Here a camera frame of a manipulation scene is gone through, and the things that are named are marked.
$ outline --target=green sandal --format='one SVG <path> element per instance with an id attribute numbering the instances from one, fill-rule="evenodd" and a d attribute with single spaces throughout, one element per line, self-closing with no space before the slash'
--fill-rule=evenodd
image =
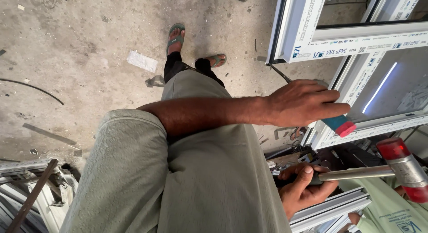
<path id="1" fill-rule="evenodd" d="M 169 46 L 171 46 L 173 43 L 176 43 L 177 41 L 181 42 L 181 46 L 183 46 L 183 43 L 185 42 L 185 39 L 181 36 L 181 31 L 185 29 L 185 26 L 183 24 L 180 23 L 176 23 L 174 24 L 170 29 L 169 29 L 169 33 L 168 33 L 168 38 L 169 35 L 173 32 L 173 30 L 175 29 L 180 29 L 180 34 L 178 36 L 176 36 L 174 39 L 168 41 L 167 44 L 167 52 L 166 55 L 168 56 L 168 48 Z"/>
<path id="2" fill-rule="evenodd" d="M 221 60 L 224 60 L 224 63 L 223 63 L 222 65 L 218 66 L 218 68 L 219 68 L 219 67 L 221 67 L 221 66 L 223 66 L 223 65 L 226 63 L 226 61 L 227 61 L 227 56 L 226 56 L 225 54 L 217 54 L 217 55 L 214 55 L 214 56 L 207 56 L 207 57 L 204 57 L 204 58 L 208 58 L 208 57 L 211 57 L 211 58 L 214 58 L 214 59 L 215 59 L 215 63 L 214 63 L 214 65 L 212 65 L 212 66 L 211 66 L 211 68 L 213 68 L 213 67 L 217 66 L 217 64 L 219 64 Z"/>

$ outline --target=gray kurta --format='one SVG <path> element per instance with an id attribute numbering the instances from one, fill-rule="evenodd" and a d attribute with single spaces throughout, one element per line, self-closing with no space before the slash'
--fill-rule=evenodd
<path id="1" fill-rule="evenodd" d="M 186 70 L 162 100 L 195 96 L 230 98 Z M 166 136 L 150 113 L 108 112 L 61 232 L 291 232 L 252 125 Z"/>

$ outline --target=paper scrap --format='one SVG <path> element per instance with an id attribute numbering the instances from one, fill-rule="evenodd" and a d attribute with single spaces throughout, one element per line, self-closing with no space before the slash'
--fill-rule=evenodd
<path id="1" fill-rule="evenodd" d="M 157 60 L 154 60 L 133 50 L 129 51 L 129 55 L 126 61 L 134 66 L 145 69 L 149 72 L 155 72 L 156 67 L 158 66 Z"/>

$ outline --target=concrete floor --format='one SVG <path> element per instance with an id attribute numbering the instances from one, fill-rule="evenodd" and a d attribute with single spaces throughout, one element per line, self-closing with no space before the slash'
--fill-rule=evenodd
<path id="1" fill-rule="evenodd" d="M 35 89 L 1 82 L 0 158 L 58 158 L 81 168 L 107 111 L 160 100 L 162 88 L 148 88 L 144 81 L 163 75 L 168 29 L 174 23 L 186 26 L 183 61 L 225 53 L 227 64 L 214 72 L 232 96 L 271 94 L 286 82 L 256 58 L 267 55 L 276 1 L 0 0 L 0 49 L 6 50 L 0 56 L 0 77 L 27 78 L 65 104 Z M 364 9 L 364 4 L 329 6 L 321 20 L 359 21 Z M 157 60 L 156 72 L 127 63 L 130 50 Z M 278 67 L 292 79 L 329 82 L 340 61 Z M 24 123 L 76 141 L 83 157 L 74 156 L 76 149 L 65 143 L 22 127 Z M 269 139 L 261 145 L 265 152 L 291 143 L 275 140 L 276 128 L 255 126 L 260 141 Z M 33 148 L 39 155 L 29 153 Z"/>

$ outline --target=fingernail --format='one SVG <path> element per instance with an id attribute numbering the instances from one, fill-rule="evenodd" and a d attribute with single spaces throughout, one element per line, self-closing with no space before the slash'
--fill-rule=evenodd
<path id="1" fill-rule="evenodd" d="M 306 166 L 304 168 L 304 170 L 305 170 L 306 173 L 311 173 L 312 172 L 312 167 L 311 166 Z"/>

